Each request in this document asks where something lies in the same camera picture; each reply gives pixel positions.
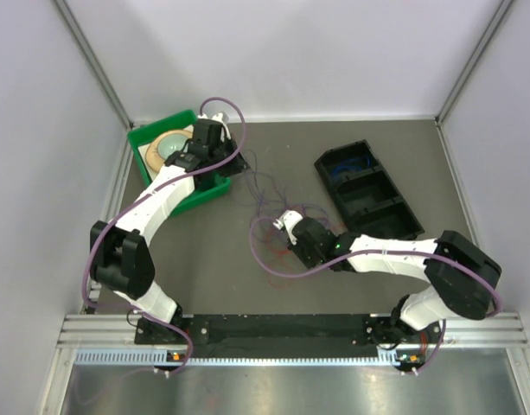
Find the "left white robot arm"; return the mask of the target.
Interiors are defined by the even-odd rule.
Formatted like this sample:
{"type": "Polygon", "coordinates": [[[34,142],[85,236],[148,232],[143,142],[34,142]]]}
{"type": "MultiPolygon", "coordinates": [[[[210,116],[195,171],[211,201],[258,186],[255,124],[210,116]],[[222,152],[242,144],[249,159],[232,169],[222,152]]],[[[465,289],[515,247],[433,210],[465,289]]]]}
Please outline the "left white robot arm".
{"type": "Polygon", "coordinates": [[[184,323],[181,307],[155,281],[150,242],[173,210],[218,174],[234,176],[246,168],[227,126],[227,116],[200,115],[192,137],[164,162],[155,180],[114,220],[93,225],[85,275],[156,319],[154,332],[176,342],[184,323]]]}

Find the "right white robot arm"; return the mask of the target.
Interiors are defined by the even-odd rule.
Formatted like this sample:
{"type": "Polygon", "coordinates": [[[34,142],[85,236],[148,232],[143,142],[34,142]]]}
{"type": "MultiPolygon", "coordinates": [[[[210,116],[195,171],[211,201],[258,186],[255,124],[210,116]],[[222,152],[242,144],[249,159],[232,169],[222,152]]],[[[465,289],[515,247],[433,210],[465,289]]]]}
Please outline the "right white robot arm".
{"type": "Polygon", "coordinates": [[[379,239],[363,233],[332,233],[319,221],[289,212],[278,223],[289,248],[308,269],[380,272],[428,284],[403,296],[392,312],[393,335],[411,342],[430,324],[453,316],[480,321],[496,311],[493,291],[501,267],[455,231],[436,239],[379,239]]]}

